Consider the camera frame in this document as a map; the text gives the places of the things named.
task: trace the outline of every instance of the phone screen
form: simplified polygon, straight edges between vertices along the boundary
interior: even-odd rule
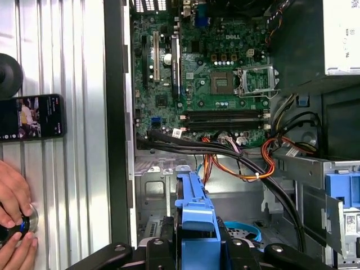
[[[58,94],[0,100],[0,141],[41,140],[65,134]]]

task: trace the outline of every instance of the blue plastic latch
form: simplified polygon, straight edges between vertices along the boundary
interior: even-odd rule
[[[178,174],[182,181],[183,199],[175,206],[182,208],[181,269],[219,270],[221,239],[214,206],[204,192],[204,185],[195,172]],[[208,237],[187,237],[186,230],[210,232]]]
[[[214,231],[214,206],[204,193],[204,185],[195,172],[179,174],[182,180],[183,198],[175,206],[182,208],[182,228],[193,231]]]
[[[343,201],[344,208],[360,208],[360,173],[327,174],[326,193]]]

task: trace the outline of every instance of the ram slot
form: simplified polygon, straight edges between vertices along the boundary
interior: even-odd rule
[[[222,122],[190,122],[187,123],[188,131],[202,132],[202,131],[219,131],[221,129],[229,130],[251,130],[260,129],[263,124],[259,121],[222,121]]]
[[[261,119],[263,110],[226,110],[226,111],[187,111],[186,119],[194,122],[198,120],[214,119]]]

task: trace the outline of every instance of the label sticker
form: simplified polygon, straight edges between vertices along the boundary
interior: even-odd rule
[[[356,234],[356,217],[355,215],[346,215],[345,234],[355,235]]]
[[[182,133],[181,129],[178,129],[178,128],[173,129],[173,137],[174,138],[180,139],[181,138],[181,133]]]
[[[292,147],[287,153],[287,156],[296,156],[299,153],[299,150],[297,148]]]

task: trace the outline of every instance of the human hand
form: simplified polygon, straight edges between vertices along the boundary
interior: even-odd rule
[[[30,208],[29,186],[16,170],[0,161],[0,225],[12,228],[23,222],[21,212],[29,217]]]
[[[15,233],[0,249],[0,270],[33,270],[38,240],[28,232],[16,248],[21,232]]]

